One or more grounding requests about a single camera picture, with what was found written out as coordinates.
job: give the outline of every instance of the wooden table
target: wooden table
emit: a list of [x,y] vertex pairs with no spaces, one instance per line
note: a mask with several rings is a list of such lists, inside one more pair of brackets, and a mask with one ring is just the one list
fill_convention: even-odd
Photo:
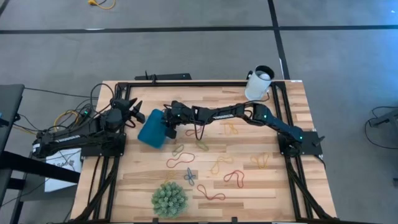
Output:
[[[111,87],[116,84],[111,81],[104,83]],[[303,83],[291,81],[285,83],[294,125],[304,130],[313,129]],[[264,104],[275,114],[272,91],[270,91],[270,96],[270,99]],[[137,87],[133,88],[131,92],[131,98],[135,97],[143,101],[141,112],[146,116],[149,116],[155,108],[161,110],[163,104],[170,104],[172,100],[181,101],[187,106],[196,105],[209,108],[247,101],[244,96],[244,87],[236,86]],[[102,87],[97,109],[100,110],[106,106],[110,98],[109,90]],[[280,95],[279,99],[282,111],[285,111]],[[238,134],[230,133],[229,123],[234,125]],[[178,126],[176,139],[167,141],[161,151],[137,140],[141,128],[142,124],[137,123],[136,128],[126,127],[125,129],[127,143],[125,154],[121,157],[119,164],[112,222],[151,222],[156,215],[153,213],[150,199],[155,189],[165,181],[170,170],[177,171],[177,175],[171,181],[181,185],[189,198],[189,208],[177,218],[179,222],[230,222],[231,217],[237,217],[240,222],[295,220],[284,158],[279,153],[276,132],[271,128],[251,126],[239,118],[214,121],[206,126],[203,135],[203,142],[210,148],[208,152],[203,151],[195,144],[195,135],[185,135],[185,131],[192,129],[193,125]],[[189,164],[181,163],[175,168],[169,169],[166,167],[166,161],[173,158],[172,150],[180,144],[184,144],[184,152],[191,152],[195,155],[195,160]],[[264,152],[268,157],[267,167],[259,169],[257,164],[251,162],[251,156],[260,156]],[[233,157],[234,163],[220,163],[220,173],[214,175],[210,169],[219,156]],[[335,217],[335,208],[323,164],[314,156],[302,156],[302,160],[309,191],[324,210]],[[86,207],[95,162],[95,157],[87,158],[84,161],[72,218],[77,217]],[[102,160],[97,168],[92,195],[98,188],[101,163]],[[193,174],[197,175],[194,187],[183,178],[188,167],[191,168]],[[236,176],[233,177],[234,181],[228,183],[223,181],[224,175],[236,169],[243,171],[245,175],[242,189],[236,185]],[[197,190],[198,184],[203,184],[206,187],[208,195],[224,193],[226,199],[224,201],[207,200]],[[299,190],[297,192],[301,214],[306,217],[302,194]],[[106,192],[101,204],[100,218],[103,218],[105,214],[107,196]],[[160,221],[172,222],[174,220],[160,219]]]

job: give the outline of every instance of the gray carpet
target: gray carpet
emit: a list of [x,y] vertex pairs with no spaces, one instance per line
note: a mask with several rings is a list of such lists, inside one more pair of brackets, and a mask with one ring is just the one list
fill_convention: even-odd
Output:
[[[280,26],[398,24],[393,0],[274,2]],[[266,0],[117,0],[110,11],[80,0],[10,0],[0,17],[0,30],[271,25]],[[398,30],[282,31],[281,36],[290,77],[303,80],[315,127],[326,136],[322,147],[338,216],[396,223],[398,189],[392,178],[398,177],[398,151],[368,143],[364,124],[372,108],[398,106]],[[243,79],[259,64],[283,78],[271,30],[0,35],[2,84],[82,95],[103,80],[132,80],[145,70],[188,72],[196,80]],[[26,90],[19,111],[43,128],[80,101]],[[389,131],[385,124],[369,129],[369,135],[398,147]],[[33,140],[13,130],[6,150],[27,156]],[[74,194],[58,194],[62,197],[25,203],[20,222],[63,221]],[[7,191],[4,202],[15,196]],[[12,208],[13,203],[1,208],[1,223],[8,222]]]

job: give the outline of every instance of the succulent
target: succulent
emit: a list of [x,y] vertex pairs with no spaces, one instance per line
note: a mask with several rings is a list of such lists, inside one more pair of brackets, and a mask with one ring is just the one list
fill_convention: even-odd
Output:
[[188,197],[175,182],[162,184],[152,195],[154,211],[160,218],[177,218],[187,207]]

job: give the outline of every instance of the white cup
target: white cup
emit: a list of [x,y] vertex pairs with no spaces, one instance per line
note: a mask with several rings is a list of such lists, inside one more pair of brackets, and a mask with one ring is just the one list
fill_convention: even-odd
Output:
[[248,100],[261,100],[268,91],[274,77],[274,71],[265,65],[259,65],[254,71],[250,71],[248,84],[244,90],[246,98]]

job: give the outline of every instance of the robotic arm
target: robotic arm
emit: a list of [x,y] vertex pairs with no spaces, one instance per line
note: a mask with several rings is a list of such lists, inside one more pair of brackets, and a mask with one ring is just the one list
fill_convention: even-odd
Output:
[[53,133],[39,131],[33,142],[33,156],[45,158],[62,149],[73,148],[81,148],[82,156],[120,156],[124,152],[126,135],[117,131],[124,125],[134,128],[136,125],[131,117],[140,123],[145,122],[145,116],[139,112],[142,101],[133,106],[136,101],[137,98],[111,100],[110,110],[75,128]]
[[[245,114],[245,110],[252,107],[250,116]],[[171,107],[164,111],[164,122],[167,127],[166,136],[174,139],[176,136],[175,127],[180,124],[196,124],[204,126],[214,120],[227,118],[242,118],[251,125],[268,126],[281,133],[291,142],[302,142],[303,130],[296,126],[289,126],[280,119],[274,117],[270,109],[263,104],[249,101],[238,103],[234,106],[209,109],[199,106],[189,108],[183,103],[172,101]]]

